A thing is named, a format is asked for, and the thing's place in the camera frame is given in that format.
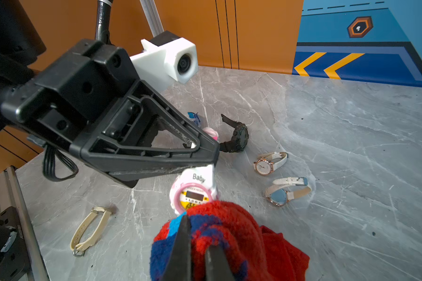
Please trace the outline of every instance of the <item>black sports watch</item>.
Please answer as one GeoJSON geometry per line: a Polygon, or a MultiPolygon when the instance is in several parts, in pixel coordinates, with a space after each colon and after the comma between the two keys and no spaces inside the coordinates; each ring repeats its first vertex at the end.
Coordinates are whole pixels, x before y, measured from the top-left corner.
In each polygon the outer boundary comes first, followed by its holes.
{"type": "Polygon", "coordinates": [[[221,114],[222,121],[234,128],[233,137],[228,142],[220,143],[220,151],[242,152],[248,141],[247,126],[244,123],[236,122],[221,114]]]}

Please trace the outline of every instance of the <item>hexagon logo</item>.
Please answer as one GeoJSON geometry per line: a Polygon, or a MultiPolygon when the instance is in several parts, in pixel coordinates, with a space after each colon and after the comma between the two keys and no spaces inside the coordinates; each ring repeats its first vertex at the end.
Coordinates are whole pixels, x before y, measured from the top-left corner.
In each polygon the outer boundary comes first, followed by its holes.
{"type": "Polygon", "coordinates": [[[372,17],[357,17],[347,27],[350,38],[361,38],[373,28],[372,17]]]}

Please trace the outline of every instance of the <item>gray marble surface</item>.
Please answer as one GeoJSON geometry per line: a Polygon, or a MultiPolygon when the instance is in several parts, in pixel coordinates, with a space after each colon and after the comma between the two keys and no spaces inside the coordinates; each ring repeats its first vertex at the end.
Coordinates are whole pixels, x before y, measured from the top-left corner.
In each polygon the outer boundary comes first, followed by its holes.
{"type": "MultiPolygon", "coordinates": [[[[163,95],[184,114],[198,112],[220,140],[233,130],[221,113],[247,124],[245,151],[220,153],[221,198],[309,255],[307,280],[422,280],[422,88],[201,67],[163,95]],[[272,151],[288,152],[288,162],[256,174],[256,155],[272,151]],[[264,189],[288,176],[308,177],[313,192],[270,205],[264,189]]],[[[178,144],[162,134],[157,142],[178,144]]],[[[176,176],[129,189],[80,165],[74,179],[52,183],[42,158],[17,176],[51,280],[149,280],[152,239],[175,217],[176,176]],[[114,214],[75,258],[70,239],[95,205],[114,214]]]]}

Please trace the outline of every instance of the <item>blue and red knit cloth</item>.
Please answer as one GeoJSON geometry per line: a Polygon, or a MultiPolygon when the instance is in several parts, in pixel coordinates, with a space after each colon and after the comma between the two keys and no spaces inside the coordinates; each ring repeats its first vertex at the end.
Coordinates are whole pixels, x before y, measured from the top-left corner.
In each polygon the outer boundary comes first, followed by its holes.
{"type": "Polygon", "coordinates": [[[205,279],[205,252],[213,245],[225,251],[237,281],[304,281],[309,257],[288,243],[281,233],[259,227],[241,206],[214,201],[187,210],[166,223],[153,240],[150,276],[160,280],[169,261],[181,217],[191,222],[191,257],[194,280],[205,279]]]}

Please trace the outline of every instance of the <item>watch strap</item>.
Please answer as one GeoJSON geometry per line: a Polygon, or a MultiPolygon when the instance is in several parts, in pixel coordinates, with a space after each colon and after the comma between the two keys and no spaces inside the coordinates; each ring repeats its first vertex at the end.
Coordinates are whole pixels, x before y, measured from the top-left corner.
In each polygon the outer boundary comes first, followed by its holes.
{"type": "Polygon", "coordinates": [[[86,249],[88,249],[90,246],[93,246],[97,240],[100,238],[100,235],[103,233],[103,230],[106,227],[106,224],[108,222],[109,217],[111,216],[112,212],[103,207],[93,207],[89,215],[81,222],[77,230],[75,231],[75,234],[72,237],[72,240],[70,242],[70,249],[75,252],[84,252],[86,249]],[[81,237],[83,236],[84,232],[90,225],[90,223],[95,219],[95,217],[98,215],[99,212],[103,212],[103,216],[98,223],[97,228],[95,229],[94,233],[86,239],[84,242],[79,242],[81,237]]]}
{"type": "Polygon", "coordinates": [[[268,161],[272,161],[278,158],[281,158],[281,160],[273,164],[274,171],[283,166],[284,163],[286,163],[288,154],[286,152],[270,152],[258,155],[258,159],[265,159],[268,161]]]}
{"type": "Polygon", "coordinates": [[[225,123],[227,123],[228,125],[232,126],[233,128],[236,128],[238,126],[238,124],[240,122],[236,122],[231,120],[230,118],[228,118],[227,116],[221,114],[220,116],[222,116],[222,121],[224,121],[225,123]]]}
{"type": "Polygon", "coordinates": [[[308,180],[305,177],[285,177],[274,180],[274,185],[266,188],[264,192],[265,197],[270,197],[275,191],[291,186],[304,186],[304,188],[296,191],[286,191],[287,201],[304,197],[312,190],[308,185],[308,180]]]}
{"type": "Polygon", "coordinates": [[[236,152],[236,141],[232,140],[228,142],[219,143],[219,150],[222,152],[236,152]]]}

